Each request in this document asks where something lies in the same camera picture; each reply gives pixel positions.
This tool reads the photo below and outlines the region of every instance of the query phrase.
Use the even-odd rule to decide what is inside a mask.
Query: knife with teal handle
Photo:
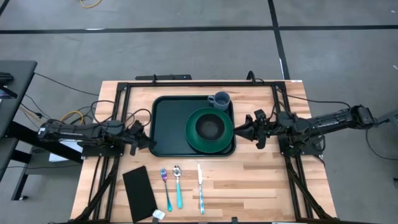
[[[199,197],[200,197],[200,213],[205,213],[205,203],[203,202],[203,191],[201,184],[203,183],[203,177],[200,169],[200,164],[198,164],[198,180],[199,180]]]

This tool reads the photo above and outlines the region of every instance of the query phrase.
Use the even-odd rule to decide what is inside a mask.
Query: blue mug
[[[219,91],[214,96],[208,96],[207,100],[215,108],[220,109],[222,111],[227,110],[229,102],[231,102],[231,98],[229,97],[228,93],[224,91]]]

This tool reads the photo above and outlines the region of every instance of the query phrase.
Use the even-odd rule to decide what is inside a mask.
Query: yellow cable
[[[39,122],[39,124],[43,124],[43,122],[41,122],[39,119],[37,119],[31,112],[25,110],[24,108],[18,108],[18,109],[20,109],[21,111],[27,113],[29,116],[31,116],[33,119],[35,119],[37,122]]]
[[[94,3],[94,4],[90,5],[90,6],[85,6],[85,5],[83,4],[83,1],[80,0],[80,4],[81,4],[81,6],[83,6],[84,8],[89,9],[89,8],[92,8],[92,7],[97,6],[101,1],[102,1],[102,0],[98,0],[98,2],[96,2],[96,3]]]
[[[85,117],[83,116],[83,114],[82,114],[80,111],[71,111],[71,112],[69,112],[69,113],[63,115],[63,117],[61,118],[61,121],[63,121],[68,115],[70,115],[70,114],[75,114],[75,113],[77,113],[77,114],[80,115],[80,117],[81,117],[80,124],[83,124],[83,121],[84,121],[84,118],[85,118]]]

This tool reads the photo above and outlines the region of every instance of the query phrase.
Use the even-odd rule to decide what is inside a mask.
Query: green plate
[[[207,141],[200,137],[196,131],[198,119],[205,114],[215,114],[224,122],[224,133],[214,141]],[[231,119],[223,111],[216,108],[202,108],[193,112],[185,124],[185,137],[189,145],[204,153],[215,153],[227,147],[233,137],[233,125]]]

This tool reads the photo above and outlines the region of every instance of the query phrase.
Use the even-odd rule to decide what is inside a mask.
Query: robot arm
[[[304,147],[305,144],[313,144],[310,138],[319,139],[319,136],[326,133],[345,128],[368,129],[377,125],[369,108],[361,105],[309,119],[282,111],[277,114],[276,121],[271,122],[263,110],[257,110],[254,114],[256,120],[253,121],[247,114],[245,124],[235,128],[234,133],[250,141],[258,140],[256,144],[258,149],[265,147],[266,139],[270,136],[285,135],[290,138],[291,147],[297,145],[296,143]]]
[[[78,145],[83,148],[83,152],[85,148],[92,151],[101,149],[110,151],[110,154],[115,150],[115,146],[120,146],[123,143],[131,144],[131,154],[133,155],[137,147],[143,149],[156,144],[146,136],[144,127],[139,121],[135,121],[130,128],[126,129],[120,121],[72,125],[49,120],[40,127],[38,138],[41,141],[77,140]]]

